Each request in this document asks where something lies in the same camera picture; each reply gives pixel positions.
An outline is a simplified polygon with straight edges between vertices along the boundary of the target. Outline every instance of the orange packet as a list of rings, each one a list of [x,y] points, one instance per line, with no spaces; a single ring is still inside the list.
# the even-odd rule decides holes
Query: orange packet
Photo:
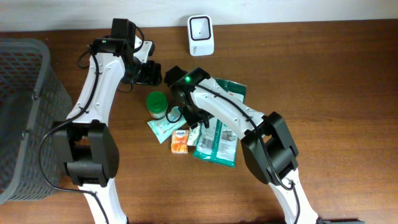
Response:
[[[186,154],[188,153],[188,133],[189,130],[175,130],[172,134],[172,153]]]

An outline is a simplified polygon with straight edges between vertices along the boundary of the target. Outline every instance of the green lid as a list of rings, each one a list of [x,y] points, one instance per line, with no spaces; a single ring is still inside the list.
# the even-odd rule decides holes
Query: green lid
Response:
[[[160,113],[167,109],[166,96],[159,92],[150,93],[147,97],[147,107],[150,112]]]

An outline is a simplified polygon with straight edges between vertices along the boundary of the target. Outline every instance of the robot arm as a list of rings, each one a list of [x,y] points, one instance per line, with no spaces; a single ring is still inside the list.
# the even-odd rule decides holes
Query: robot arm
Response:
[[[295,159],[298,154],[297,148],[289,129],[279,114],[273,112],[269,116],[265,116],[263,113],[244,105],[224,91],[215,79],[211,78],[201,68],[186,73],[180,68],[174,67],[166,72],[165,83],[171,87],[179,103],[180,111],[190,126],[195,126],[200,121],[203,121],[206,125],[206,119],[214,116],[235,132],[241,140],[247,167],[262,183],[271,186],[285,213],[286,223],[295,223],[297,214],[300,214],[297,219],[299,224],[314,224],[317,222],[318,215],[312,210],[299,181]],[[254,126],[243,116],[242,112],[230,102],[206,89],[232,101],[251,117],[262,135],[272,136],[265,143],[265,150],[268,151],[272,165],[282,183],[289,186],[294,182],[295,190],[285,190],[274,180],[271,175],[270,164],[266,159],[258,135],[254,131]]]
[[[114,94],[120,82],[132,85],[159,85],[162,82],[160,65],[147,60],[154,51],[154,44],[136,37],[136,29],[139,28],[127,19],[114,19],[110,37],[94,40],[91,49],[95,58],[90,57],[83,90],[67,118],[81,113],[89,101],[97,78],[96,59],[99,77],[92,101],[85,113],[52,137],[60,167],[80,190],[96,193],[110,224],[128,223],[114,181],[119,167],[119,151],[108,130]],[[95,223],[106,223],[95,198],[88,194],[85,197]]]

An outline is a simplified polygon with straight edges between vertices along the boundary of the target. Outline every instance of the barcode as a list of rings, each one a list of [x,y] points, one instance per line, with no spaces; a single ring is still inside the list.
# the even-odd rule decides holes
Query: barcode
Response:
[[[203,138],[203,140],[201,141],[202,146],[211,149],[213,147],[213,140],[207,139],[207,138]]]

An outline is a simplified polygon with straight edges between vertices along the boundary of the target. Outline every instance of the teal package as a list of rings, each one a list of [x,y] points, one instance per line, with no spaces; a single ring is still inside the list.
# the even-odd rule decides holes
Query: teal package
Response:
[[[216,78],[217,83],[233,97],[244,102],[246,86]],[[235,167],[238,137],[217,118],[209,120],[209,128],[201,126],[200,137],[193,156],[204,161]]]

